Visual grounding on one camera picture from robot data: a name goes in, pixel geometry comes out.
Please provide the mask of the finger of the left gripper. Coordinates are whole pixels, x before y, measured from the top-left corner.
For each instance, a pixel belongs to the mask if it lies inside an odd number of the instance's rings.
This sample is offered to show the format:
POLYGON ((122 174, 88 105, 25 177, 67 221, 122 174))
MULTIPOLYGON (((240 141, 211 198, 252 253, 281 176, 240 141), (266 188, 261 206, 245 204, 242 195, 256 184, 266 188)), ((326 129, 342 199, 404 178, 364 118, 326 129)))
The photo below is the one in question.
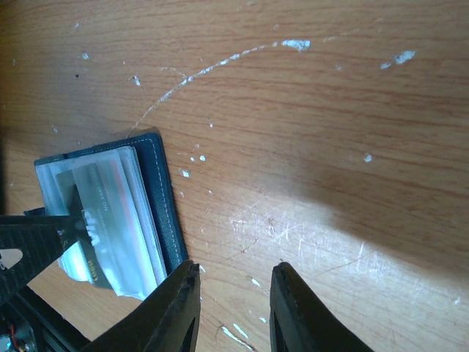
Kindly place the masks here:
POLYGON ((2 216, 1 303, 85 237, 85 223, 79 217, 2 216))

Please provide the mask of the blue leather card holder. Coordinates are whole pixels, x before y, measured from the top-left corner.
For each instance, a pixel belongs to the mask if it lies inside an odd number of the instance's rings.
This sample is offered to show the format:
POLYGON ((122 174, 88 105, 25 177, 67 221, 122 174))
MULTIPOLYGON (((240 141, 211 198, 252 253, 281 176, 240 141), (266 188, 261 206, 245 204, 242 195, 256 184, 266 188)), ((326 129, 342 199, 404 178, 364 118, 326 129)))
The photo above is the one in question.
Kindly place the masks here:
MULTIPOLYGON (((151 264, 146 278, 153 278, 155 283, 143 298, 125 297, 144 300, 188 258, 177 218, 163 142, 158 134, 146 133, 36 160, 34 168, 44 203, 42 208, 37 209, 37 214, 72 215, 64 205, 56 175, 84 164, 104 162, 115 162, 122 166, 141 225, 151 264)), ((71 279, 98 287, 90 279, 78 241, 64 252, 58 264, 71 279)))

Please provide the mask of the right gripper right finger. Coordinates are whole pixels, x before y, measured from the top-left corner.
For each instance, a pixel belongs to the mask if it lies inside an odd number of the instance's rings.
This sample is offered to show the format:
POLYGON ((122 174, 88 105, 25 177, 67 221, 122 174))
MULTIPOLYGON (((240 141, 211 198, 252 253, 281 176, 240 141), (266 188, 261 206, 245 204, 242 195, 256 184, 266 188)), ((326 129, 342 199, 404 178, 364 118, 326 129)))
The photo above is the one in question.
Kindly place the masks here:
POLYGON ((272 351, 370 351, 342 324, 288 262, 273 268, 270 287, 272 351))

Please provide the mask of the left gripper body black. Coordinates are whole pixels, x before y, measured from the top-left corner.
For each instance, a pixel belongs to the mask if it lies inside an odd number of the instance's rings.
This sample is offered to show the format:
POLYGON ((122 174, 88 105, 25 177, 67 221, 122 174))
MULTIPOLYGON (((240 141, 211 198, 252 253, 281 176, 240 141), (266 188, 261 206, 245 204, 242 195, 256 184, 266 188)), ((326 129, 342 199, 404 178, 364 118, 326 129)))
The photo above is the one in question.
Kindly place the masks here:
POLYGON ((1 306, 2 351, 79 351, 88 339, 31 288, 1 306))

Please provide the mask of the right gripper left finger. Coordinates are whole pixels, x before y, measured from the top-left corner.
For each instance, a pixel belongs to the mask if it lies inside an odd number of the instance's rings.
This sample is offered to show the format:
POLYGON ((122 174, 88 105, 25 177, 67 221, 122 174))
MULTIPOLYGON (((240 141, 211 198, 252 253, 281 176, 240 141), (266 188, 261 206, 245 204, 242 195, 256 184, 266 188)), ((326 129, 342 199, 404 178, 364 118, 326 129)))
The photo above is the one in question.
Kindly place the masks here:
POLYGON ((181 263, 134 311, 83 351, 195 351, 201 312, 199 265, 181 263))

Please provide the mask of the black membership card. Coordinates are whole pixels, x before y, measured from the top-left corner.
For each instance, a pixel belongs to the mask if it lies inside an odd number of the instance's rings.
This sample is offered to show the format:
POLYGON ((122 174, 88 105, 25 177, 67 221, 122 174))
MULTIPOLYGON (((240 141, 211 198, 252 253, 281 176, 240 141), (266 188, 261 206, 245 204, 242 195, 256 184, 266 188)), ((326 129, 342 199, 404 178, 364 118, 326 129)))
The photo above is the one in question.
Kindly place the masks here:
POLYGON ((90 163, 56 175, 64 205, 78 217, 78 244, 92 283, 143 298, 155 283, 125 173, 115 162, 90 163))

